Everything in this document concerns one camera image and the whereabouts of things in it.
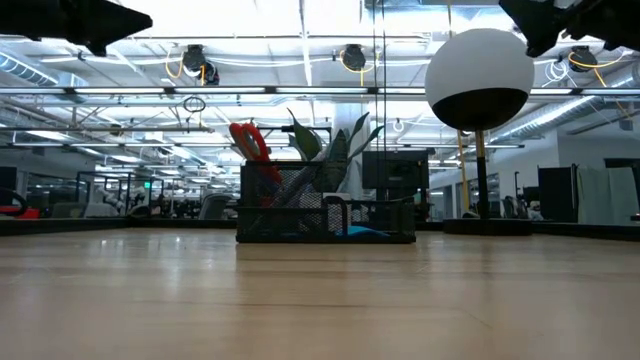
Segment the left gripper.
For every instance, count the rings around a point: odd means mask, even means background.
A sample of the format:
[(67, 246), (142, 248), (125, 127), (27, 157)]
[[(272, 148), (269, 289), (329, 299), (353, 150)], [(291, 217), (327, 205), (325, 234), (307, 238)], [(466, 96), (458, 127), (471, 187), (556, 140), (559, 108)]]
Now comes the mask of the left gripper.
[(152, 18), (109, 0), (0, 0), (0, 34), (33, 40), (65, 35), (95, 56), (106, 57), (108, 43), (151, 28)]

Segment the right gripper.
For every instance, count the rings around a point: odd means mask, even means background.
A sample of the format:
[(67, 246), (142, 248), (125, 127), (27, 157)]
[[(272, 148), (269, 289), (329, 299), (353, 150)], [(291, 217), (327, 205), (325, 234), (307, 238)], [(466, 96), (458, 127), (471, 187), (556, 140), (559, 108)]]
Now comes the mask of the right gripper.
[(579, 0), (565, 9), (556, 0), (499, 0), (500, 7), (527, 39), (526, 55), (537, 58), (554, 46), (566, 11), (566, 32), (604, 42), (606, 50), (640, 50), (640, 0)]

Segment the red-handled scissors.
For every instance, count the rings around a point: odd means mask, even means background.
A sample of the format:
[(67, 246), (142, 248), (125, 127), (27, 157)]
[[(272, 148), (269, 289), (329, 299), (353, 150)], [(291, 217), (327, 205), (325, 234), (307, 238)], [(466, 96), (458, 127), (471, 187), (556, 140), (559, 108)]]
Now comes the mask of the red-handled scissors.
[(266, 191), (265, 195), (259, 196), (260, 205), (269, 207), (282, 184), (282, 177), (278, 168), (272, 164), (269, 149), (260, 130), (252, 123), (232, 123), (229, 125), (229, 131), (243, 157), (249, 162), (255, 162), (253, 168), (257, 172), (256, 177)]

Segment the slim silver-purple pen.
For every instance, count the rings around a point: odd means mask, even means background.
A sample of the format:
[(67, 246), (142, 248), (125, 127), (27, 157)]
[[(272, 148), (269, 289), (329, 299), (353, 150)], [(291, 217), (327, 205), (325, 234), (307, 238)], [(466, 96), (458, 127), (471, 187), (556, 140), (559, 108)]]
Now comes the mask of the slim silver-purple pen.
[(280, 186), (268, 207), (284, 208), (293, 206), (311, 182), (311, 177), (312, 175), (305, 171), (287, 174), (284, 183)]

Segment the blue sticky note pad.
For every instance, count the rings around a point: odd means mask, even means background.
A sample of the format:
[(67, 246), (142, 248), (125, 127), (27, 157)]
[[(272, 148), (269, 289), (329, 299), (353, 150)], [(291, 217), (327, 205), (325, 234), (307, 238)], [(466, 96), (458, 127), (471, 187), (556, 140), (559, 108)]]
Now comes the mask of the blue sticky note pad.
[(359, 225), (348, 225), (345, 230), (336, 230), (334, 234), (344, 237), (390, 237), (386, 232)]

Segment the grey and blue office chair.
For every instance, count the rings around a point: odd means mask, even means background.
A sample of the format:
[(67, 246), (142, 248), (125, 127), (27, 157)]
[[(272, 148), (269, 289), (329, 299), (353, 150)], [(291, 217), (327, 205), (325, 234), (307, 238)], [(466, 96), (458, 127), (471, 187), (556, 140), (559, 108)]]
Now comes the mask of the grey and blue office chair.
[(199, 220), (231, 220), (238, 216), (233, 198), (225, 194), (209, 194), (201, 204)]

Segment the black mesh desk organizer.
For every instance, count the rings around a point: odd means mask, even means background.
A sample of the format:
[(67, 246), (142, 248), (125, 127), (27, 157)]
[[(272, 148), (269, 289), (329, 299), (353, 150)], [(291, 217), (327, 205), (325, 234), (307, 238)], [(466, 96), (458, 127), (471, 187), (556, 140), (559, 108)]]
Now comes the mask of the black mesh desk organizer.
[[(272, 164), (278, 168), (283, 184), (287, 174), (299, 172), (307, 162), (272, 161)], [(416, 241), (414, 206), (410, 198), (350, 201), (351, 225), (383, 231), (390, 237), (344, 237), (328, 231), (303, 231), (300, 222), (310, 210), (302, 210), (299, 200), (284, 208), (260, 205), (259, 196), (265, 195), (266, 191), (256, 177), (254, 165), (255, 162), (248, 162), (241, 167), (236, 234), (240, 243), (410, 244)]]

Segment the white globe table lamp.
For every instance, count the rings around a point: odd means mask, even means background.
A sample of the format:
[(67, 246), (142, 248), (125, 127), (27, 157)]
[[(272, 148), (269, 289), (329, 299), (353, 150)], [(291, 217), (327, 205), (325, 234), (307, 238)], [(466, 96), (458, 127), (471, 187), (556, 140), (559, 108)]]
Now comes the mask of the white globe table lamp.
[(510, 121), (528, 101), (533, 59), (516, 35), (493, 28), (454, 35), (433, 56), (425, 75), (426, 100), (447, 126), (475, 134), (479, 209), (476, 218), (443, 222), (447, 234), (529, 236), (529, 220), (490, 217), (484, 133)]

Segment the black cabinet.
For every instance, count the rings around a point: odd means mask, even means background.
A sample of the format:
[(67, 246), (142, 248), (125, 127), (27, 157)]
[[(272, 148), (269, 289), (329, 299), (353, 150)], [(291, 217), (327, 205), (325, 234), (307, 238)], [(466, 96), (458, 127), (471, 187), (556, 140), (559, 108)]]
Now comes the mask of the black cabinet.
[(571, 167), (538, 169), (540, 211), (547, 221), (575, 223), (574, 179)]

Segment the background robot workstation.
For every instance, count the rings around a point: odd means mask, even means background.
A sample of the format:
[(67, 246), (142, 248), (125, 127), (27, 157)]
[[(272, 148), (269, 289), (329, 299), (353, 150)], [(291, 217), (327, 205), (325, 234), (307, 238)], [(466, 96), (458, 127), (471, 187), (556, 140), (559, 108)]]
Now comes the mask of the background robot workstation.
[(165, 181), (132, 171), (79, 171), (75, 177), (75, 199), (87, 204), (87, 218), (160, 216)]

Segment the white hanging cloth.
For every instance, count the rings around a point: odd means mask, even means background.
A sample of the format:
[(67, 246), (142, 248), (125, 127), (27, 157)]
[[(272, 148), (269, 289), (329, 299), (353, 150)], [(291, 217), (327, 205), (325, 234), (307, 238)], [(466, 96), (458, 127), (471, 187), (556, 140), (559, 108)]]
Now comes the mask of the white hanging cloth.
[(635, 226), (640, 214), (638, 187), (631, 168), (577, 170), (578, 223)]

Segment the green striped succulent plant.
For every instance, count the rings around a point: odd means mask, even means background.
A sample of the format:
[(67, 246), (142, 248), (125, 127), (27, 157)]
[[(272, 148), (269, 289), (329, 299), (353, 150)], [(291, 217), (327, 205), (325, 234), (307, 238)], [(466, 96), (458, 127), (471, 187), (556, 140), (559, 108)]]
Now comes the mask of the green striped succulent plant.
[(383, 130), (383, 126), (374, 128), (362, 144), (354, 150), (351, 149), (354, 137), (362, 130), (369, 116), (369, 112), (366, 112), (356, 120), (351, 132), (346, 128), (340, 129), (327, 147), (323, 148), (315, 133), (301, 125), (290, 109), (288, 111), (293, 120), (294, 132), (290, 143), (298, 150), (301, 159), (307, 162), (306, 166), (312, 164), (322, 166), (320, 175), (309, 185), (316, 192), (337, 192), (348, 175), (352, 160), (360, 155)]

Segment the white plant pot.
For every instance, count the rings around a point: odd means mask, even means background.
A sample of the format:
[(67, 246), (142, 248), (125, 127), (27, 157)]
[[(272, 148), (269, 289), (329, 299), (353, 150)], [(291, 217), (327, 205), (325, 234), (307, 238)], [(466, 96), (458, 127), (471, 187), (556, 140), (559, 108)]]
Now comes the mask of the white plant pot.
[(345, 235), (351, 225), (351, 195), (348, 193), (309, 192), (301, 195), (299, 206), (305, 213), (300, 222), (303, 231), (328, 231)]

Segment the black aluminium table frame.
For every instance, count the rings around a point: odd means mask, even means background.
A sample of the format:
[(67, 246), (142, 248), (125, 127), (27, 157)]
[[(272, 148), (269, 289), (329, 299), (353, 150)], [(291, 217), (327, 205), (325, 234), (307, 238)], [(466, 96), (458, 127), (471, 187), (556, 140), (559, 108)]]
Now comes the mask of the black aluminium table frame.
[[(153, 218), (93, 219), (0, 219), (0, 237), (62, 232), (113, 230), (124, 228), (167, 229), (233, 229), (233, 220), (170, 220)], [(443, 222), (419, 223), (418, 231), (444, 232), (455, 235), (528, 236), (544, 234), (576, 238), (618, 240), (640, 243), (640, 226), (582, 225), (524, 220), (449, 219)]]

